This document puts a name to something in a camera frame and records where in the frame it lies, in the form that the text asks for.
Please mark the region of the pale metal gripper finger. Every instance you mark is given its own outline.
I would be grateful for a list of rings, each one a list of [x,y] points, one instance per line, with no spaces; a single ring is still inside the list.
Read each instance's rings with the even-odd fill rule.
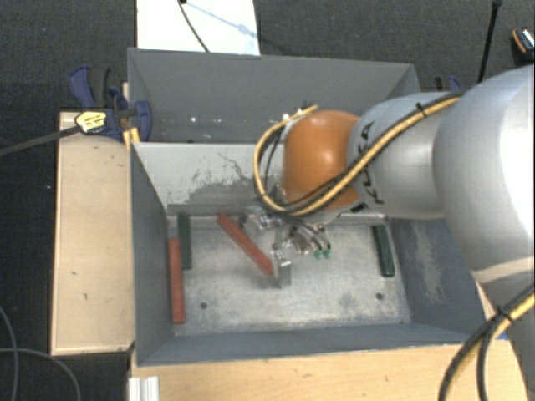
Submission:
[[[245,231],[254,236],[280,227],[280,219],[269,214],[261,206],[248,206],[245,209]]]
[[[273,252],[273,272],[278,288],[289,287],[292,283],[292,262],[280,251]]]

